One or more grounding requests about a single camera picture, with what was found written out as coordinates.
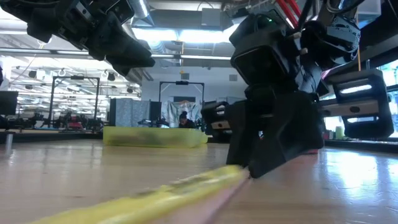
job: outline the screen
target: screen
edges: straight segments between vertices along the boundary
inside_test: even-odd
[[[18,104],[17,91],[0,91],[0,114],[15,115]]]

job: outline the yellow plastic tub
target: yellow plastic tub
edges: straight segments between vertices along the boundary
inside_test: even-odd
[[[196,147],[207,139],[197,129],[104,127],[103,141],[110,146]]]

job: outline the metal frame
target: metal frame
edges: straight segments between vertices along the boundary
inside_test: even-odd
[[[160,102],[160,97],[162,96],[162,85],[164,84],[164,83],[170,83],[170,84],[176,84],[176,85],[183,85],[183,84],[178,84],[178,83],[180,83],[181,81],[176,81],[176,82],[160,82],[159,83],[159,102]],[[201,91],[201,103],[202,104],[204,104],[204,102],[205,102],[205,84],[204,83],[195,83],[195,82],[186,82],[186,83],[188,83],[188,84],[186,84],[186,85],[189,85],[189,84],[198,84],[198,85],[201,85],[201,87],[202,87],[202,91]]]
[[[76,77],[76,76],[70,76],[70,77],[61,77],[61,76],[54,76],[52,77],[52,86],[51,86],[51,99],[50,99],[50,109],[49,109],[49,121],[51,121],[51,116],[52,116],[52,105],[54,101],[54,89],[55,89],[55,81],[58,78],[63,78],[63,79],[71,79],[71,80],[84,80],[84,79],[94,79],[97,80],[97,90],[96,90],[96,96],[95,96],[95,110],[94,110],[94,119],[97,118],[97,108],[98,108],[98,94],[100,92],[100,78],[98,77]]]

